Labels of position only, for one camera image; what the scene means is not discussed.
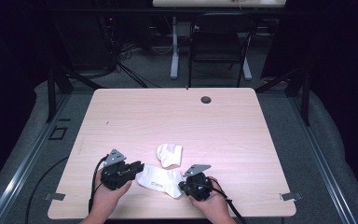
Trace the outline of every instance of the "chair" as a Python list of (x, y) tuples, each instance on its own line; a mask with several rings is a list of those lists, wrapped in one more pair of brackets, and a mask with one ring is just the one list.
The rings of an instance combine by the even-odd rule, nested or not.
[(194, 63), (234, 63), (241, 65), (237, 80), (240, 86), (243, 64), (256, 22), (243, 13), (205, 13), (192, 21), (188, 57), (188, 87), (191, 87)]

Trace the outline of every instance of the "wooden tabletop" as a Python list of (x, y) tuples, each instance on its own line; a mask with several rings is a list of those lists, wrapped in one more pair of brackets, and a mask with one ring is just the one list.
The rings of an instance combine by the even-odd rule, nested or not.
[[(211, 98), (209, 104), (200, 99)], [(219, 180), (244, 217), (290, 217), (293, 202), (269, 129), (252, 89), (105, 89), (97, 90), (79, 130), (48, 216), (83, 218), (98, 161), (113, 148), (126, 163), (161, 167), (157, 147), (183, 146), (182, 174), (193, 164), (210, 164), (206, 175)], [(141, 187), (136, 180), (111, 218), (197, 218), (203, 214), (183, 194)]]
[(154, 7), (284, 7), (286, 0), (153, 0)]

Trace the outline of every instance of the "hand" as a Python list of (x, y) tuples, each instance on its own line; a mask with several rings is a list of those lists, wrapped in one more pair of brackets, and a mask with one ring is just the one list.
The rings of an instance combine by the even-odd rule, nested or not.
[[(217, 184), (217, 180), (211, 176), (209, 176), (209, 178), (212, 180), (213, 188), (221, 190)], [(212, 190), (211, 195), (203, 202), (198, 202), (191, 196), (188, 196), (188, 199), (191, 201), (191, 204), (199, 208), (213, 224), (236, 223), (228, 212), (226, 199), (218, 192)]]
[(100, 169), (95, 177), (95, 188), (98, 189), (94, 194), (91, 211), (89, 212), (89, 215), (80, 223), (104, 223), (115, 210), (118, 200), (129, 190), (131, 186), (131, 181), (127, 181), (127, 183), (119, 189), (108, 189), (101, 183), (102, 170), (103, 169)]

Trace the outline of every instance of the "chair seat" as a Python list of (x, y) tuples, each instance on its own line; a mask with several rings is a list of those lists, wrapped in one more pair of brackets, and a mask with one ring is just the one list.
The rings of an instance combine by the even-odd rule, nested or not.
[(238, 63), (241, 43), (237, 34), (195, 32), (192, 42), (194, 62)]

